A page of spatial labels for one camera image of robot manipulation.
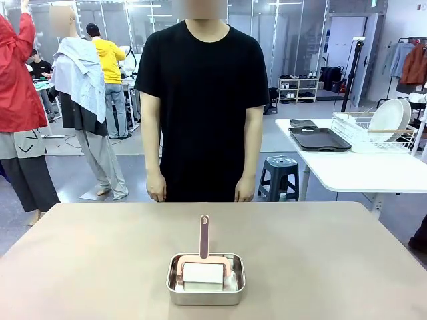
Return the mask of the person's left hand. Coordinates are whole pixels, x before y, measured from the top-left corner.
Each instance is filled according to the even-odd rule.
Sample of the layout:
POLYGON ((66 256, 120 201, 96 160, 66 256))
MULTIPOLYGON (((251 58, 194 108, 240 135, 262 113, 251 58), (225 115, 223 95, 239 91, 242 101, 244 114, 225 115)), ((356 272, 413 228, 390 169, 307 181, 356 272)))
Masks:
POLYGON ((255 178, 242 177, 235 188, 235 202, 250 202, 254 197, 255 178))

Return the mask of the person's right hand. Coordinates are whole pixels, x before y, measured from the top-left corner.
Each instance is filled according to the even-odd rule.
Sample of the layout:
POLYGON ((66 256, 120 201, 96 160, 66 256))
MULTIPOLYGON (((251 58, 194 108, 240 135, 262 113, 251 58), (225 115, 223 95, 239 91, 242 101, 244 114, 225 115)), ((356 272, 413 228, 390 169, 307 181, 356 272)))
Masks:
POLYGON ((166 201, 166 181, 162 174, 150 174, 147 176, 146 189, 155 202, 166 201))

